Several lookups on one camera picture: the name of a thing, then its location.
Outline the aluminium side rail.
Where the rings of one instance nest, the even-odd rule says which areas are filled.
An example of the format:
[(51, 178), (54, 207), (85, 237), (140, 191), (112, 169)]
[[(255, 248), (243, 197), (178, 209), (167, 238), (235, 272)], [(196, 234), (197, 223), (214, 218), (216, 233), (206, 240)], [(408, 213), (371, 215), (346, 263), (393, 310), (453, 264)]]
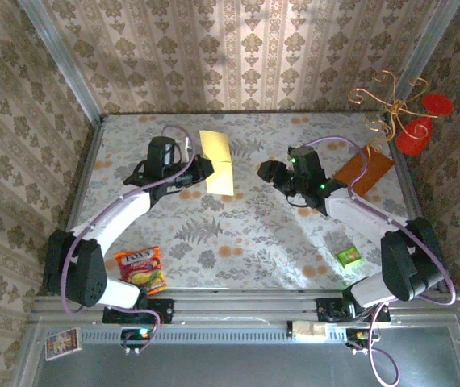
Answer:
[(424, 219), (403, 153), (389, 144), (409, 219), (382, 238), (383, 280), (401, 301), (421, 297), (447, 278), (437, 236)]
[(63, 239), (67, 239), (72, 228), (77, 224), (102, 139), (102, 121), (103, 117), (94, 122), (93, 129), (82, 147), (79, 164), (73, 178), (73, 188), (65, 203), (65, 221), (48, 237), (41, 292), (45, 291), (51, 295), (60, 293), (61, 280), (58, 277), (61, 272), (61, 243)]

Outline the aluminium frame post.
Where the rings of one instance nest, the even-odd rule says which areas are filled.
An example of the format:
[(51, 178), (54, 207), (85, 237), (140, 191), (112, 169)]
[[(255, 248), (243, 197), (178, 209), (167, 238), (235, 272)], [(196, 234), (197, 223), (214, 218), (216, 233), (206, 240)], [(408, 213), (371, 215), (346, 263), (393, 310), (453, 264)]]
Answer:
[(52, 20), (51, 13), (44, 5), (44, 0), (18, 1), (73, 91), (83, 112), (94, 127), (99, 127), (102, 122), (101, 109), (94, 100), (79, 65), (73, 58), (72, 49), (67, 46), (65, 38), (58, 31), (57, 22)]
[(422, 74), (459, 6), (460, 0), (439, 0), (401, 74), (395, 89), (396, 97), (405, 100), (410, 95), (412, 92), (410, 83)]

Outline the small controller board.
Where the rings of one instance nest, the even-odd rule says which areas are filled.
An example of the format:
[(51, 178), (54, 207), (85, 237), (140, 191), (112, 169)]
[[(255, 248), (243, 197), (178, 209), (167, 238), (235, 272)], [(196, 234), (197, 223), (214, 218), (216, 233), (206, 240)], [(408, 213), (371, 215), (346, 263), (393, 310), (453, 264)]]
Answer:
[(152, 337), (152, 329), (148, 328), (126, 328), (120, 333), (121, 347), (129, 354), (140, 353), (148, 345)]
[(367, 351), (370, 338), (368, 329), (346, 328), (345, 346), (356, 351)]

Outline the red orange candy bag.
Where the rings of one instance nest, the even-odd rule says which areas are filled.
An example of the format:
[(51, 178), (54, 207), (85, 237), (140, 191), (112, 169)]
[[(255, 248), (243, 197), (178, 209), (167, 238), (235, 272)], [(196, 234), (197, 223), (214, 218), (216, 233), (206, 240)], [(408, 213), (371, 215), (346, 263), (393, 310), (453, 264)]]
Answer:
[(145, 289), (147, 295), (168, 288), (158, 246), (134, 252), (118, 252), (114, 258), (119, 267), (121, 280)]

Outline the grey metal sheet panel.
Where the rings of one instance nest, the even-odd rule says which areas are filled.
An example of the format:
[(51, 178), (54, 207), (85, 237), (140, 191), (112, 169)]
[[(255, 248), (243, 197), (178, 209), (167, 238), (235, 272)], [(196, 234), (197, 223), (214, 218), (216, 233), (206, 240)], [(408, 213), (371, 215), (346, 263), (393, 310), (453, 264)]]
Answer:
[[(444, 327), (386, 329), (374, 354), (397, 387), (460, 387), (460, 360)], [(35, 387), (381, 387), (367, 356), (329, 344), (158, 344), (140, 355), (87, 344), (41, 360)]]

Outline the red round disc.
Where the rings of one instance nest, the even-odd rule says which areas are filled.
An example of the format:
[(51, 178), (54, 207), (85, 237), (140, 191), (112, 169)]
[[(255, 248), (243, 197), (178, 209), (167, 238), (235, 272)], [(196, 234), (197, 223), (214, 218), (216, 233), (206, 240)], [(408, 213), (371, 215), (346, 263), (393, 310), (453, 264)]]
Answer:
[(454, 109), (454, 104), (443, 94), (426, 94), (421, 103), (430, 115), (446, 116)]
[(431, 118), (420, 117), (409, 122), (395, 140), (396, 147), (407, 156), (424, 151), (433, 133)]

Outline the yellow paper sheet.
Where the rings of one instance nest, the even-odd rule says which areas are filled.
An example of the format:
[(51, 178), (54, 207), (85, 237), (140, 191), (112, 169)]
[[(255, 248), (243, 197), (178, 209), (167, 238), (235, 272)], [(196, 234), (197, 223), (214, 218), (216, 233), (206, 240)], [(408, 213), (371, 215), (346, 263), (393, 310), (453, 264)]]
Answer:
[(203, 155), (211, 162), (214, 172), (206, 179), (207, 192), (234, 195), (232, 158), (228, 136), (216, 131), (200, 131)]

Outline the small green packet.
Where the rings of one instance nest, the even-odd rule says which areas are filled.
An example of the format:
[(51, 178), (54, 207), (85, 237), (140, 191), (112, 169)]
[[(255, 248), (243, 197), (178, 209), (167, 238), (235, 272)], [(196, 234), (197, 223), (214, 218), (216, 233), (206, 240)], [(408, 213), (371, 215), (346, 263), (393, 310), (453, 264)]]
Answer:
[(351, 247), (343, 252), (339, 252), (336, 255), (336, 258), (341, 266), (345, 268), (346, 266), (361, 260), (362, 255), (355, 247)]

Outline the small picture card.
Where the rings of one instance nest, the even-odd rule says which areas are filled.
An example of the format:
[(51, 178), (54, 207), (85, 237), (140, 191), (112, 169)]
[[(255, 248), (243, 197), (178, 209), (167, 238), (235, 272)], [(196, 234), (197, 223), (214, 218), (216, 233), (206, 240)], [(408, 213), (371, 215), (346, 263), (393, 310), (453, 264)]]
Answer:
[(46, 361), (55, 360), (81, 350), (82, 335), (79, 327), (50, 335), (45, 340), (44, 354)]

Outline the floral patterned table mat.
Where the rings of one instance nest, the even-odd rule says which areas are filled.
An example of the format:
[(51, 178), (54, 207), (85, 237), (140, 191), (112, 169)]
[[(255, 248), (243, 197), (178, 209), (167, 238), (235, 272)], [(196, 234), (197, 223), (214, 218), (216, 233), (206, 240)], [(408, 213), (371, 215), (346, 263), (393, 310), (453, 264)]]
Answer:
[[(344, 289), (379, 273), (379, 249), (363, 235), (316, 210), (301, 198), (286, 199), (262, 181), (266, 160), (286, 161), (287, 149), (317, 142), (328, 176), (374, 136), (360, 113), (254, 113), (112, 115), (102, 139), (78, 222), (115, 199), (156, 135), (181, 139), (216, 131), (228, 136), (234, 195), (208, 193), (204, 184), (162, 198), (111, 245), (110, 277), (120, 272), (114, 255), (158, 246), (170, 288)], [(355, 247), (362, 259), (345, 268), (336, 255)]]

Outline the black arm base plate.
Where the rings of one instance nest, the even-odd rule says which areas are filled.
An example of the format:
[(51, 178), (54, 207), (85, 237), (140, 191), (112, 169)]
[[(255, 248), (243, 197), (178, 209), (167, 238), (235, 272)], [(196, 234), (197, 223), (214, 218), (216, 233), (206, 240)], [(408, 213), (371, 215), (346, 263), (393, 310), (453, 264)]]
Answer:
[(316, 313), (323, 323), (371, 323), (378, 305), (363, 308), (344, 298), (317, 298)]
[[(148, 309), (156, 312), (161, 320), (161, 324), (170, 324), (174, 316), (174, 300), (171, 298), (158, 298), (148, 301)], [(117, 310), (105, 308), (102, 315), (102, 323), (104, 324), (150, 324), (153, 325), (156, 318), (151, 314), (129, 314)]]

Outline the orange brown square card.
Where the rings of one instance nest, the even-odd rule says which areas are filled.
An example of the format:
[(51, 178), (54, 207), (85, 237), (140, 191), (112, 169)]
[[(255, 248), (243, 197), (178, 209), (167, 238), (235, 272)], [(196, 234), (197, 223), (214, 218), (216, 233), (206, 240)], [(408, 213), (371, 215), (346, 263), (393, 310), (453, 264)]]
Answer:
[[(372, 151), (368, 156), (366, 148), (363, 148), (363, 151), (367, 159), (366, 173), (353, 185), (353, 191), (362, 198), (366, 198), (366, 194), (391, 169), (394, 161), (380, 152)], [(362, 168), (362, 158), (360, 153), (357, 153), (333, 175), (333, 178), (350, 185), (360, 175)]]

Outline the aluminium rail beam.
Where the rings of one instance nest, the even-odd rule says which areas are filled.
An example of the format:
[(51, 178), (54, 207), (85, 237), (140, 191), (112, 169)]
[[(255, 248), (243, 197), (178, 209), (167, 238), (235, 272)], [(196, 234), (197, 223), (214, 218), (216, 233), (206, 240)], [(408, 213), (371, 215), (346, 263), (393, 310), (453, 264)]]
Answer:
[[(170, 289), (153, 298), (173, 299), (171, 325), (223, 327), (272, 327), (287, 320), (317, 317), (316, 300), (341, 298), (341, 292), (316, 290), (230, 290), (230, 289)], [(445, 314), (459, 314), (460, 298), (452, 306), (440, 306), (416, 298), (410, 302), (391, 302), (390, 311), (395, 325), (407, 316), (424, 320)], [(100, 324), (103, 308), (85, 308), (75, 315), (66, 314), (58, 296), (36, 297), (30, 321), (65, 325), (65, 321), (83, 325)]]

